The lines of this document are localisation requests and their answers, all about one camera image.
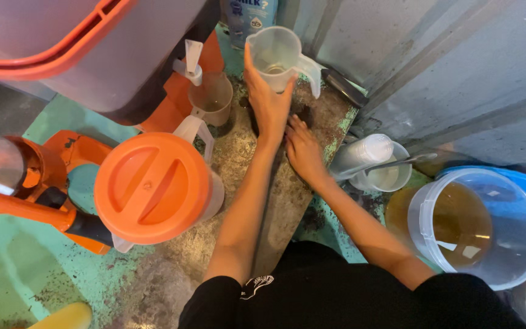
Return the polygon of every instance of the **yellow object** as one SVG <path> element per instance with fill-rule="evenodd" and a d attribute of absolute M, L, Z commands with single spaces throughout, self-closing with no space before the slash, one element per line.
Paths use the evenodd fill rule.
<path fill-rule="evenodd" d="M 73 303 L 28 329 L 87 329 L 91 321 L 91 307 L 85 303 Z"/>

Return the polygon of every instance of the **hand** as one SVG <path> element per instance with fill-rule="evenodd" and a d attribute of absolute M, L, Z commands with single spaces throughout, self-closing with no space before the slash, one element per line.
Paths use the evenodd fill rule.
<path fill-rule="evenodd" d="M 249 102 L 255 112 L 259 126 L 259 141 L 278 147 L 285 131 L 297 74 L 289 79 L 285 91 L 282 94 L 277 94 L 261 78 L 253 66 L 251 49 L 247 43 L 245 44 L 245 71 L 243 75 L 247 83 Z"/>
<path fill-rule="evenodd" d="M 324 167 L 318 141 L 296 114 L 288 118 L 288 123 L 285 149 L 289 163 L 312 189 L 318 191 L 322 184 L 334 181 Z"/>

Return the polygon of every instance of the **concrete wall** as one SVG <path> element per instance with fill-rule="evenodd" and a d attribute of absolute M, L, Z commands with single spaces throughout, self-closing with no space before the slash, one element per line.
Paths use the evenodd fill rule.
<path fill-rule="evenodd" d="M 429 175 L 467 163 L 526 172 L 526 1 L 289 1 L 278 23 L 369 91 L 356 135 L 438 150 Z"/>

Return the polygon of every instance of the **metal spoon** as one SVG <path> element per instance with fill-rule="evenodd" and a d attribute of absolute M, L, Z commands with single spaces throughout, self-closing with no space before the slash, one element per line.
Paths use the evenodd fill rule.
<path fill-rule="evenodd" d="M 398 166 L 398 165 L 404 165 L 404 164 L 409 164 L 409 163 L 416 163 L 416 162 L 432 160 L 436 156 L 438 156 L 437 153 L 426 153 L 426 154 L 414 155 L 414 156 L 410 156 L 410 157 L 408 157 L 408 158 L 406 158 L 404 160 L 397 160 L 397 161 L 381 164 L 381 165 L 378 165 L 378 166 L 366 168 L 365 169 L 365 173 L 367 175 L 369 175 L 369 172 L 371 170 L 375 170 L 375 169 L 388 168 L 388 167 L 394 167 L 394 166 Z"/>

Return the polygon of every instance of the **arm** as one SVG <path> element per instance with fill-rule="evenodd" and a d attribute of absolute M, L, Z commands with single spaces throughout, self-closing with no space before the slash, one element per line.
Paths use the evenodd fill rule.
<path fill-rule="evenodd" d="M 293 168 L 326 201 L 369 263 L 387 270 L 412 290 L 434 275 L 411 250 L 340 189 L 322 163 L 316 139 L 297 116 L 289 118 L 286 139 Z"/>
<path fill-rule="evenodd" d="M 245 82 L 249 102 L 259 126 L 259 138 L 253 160 L 232 205 L 225 214 L 208 264 L 204 281 L 215 276 L 230 276 L 241 285 L 247 282 L 255 253 L 267 199 L 271 166 L 281 144 L 292 99 L 296 76 L 279 95 L 261 79 L 245 45 Z"/>

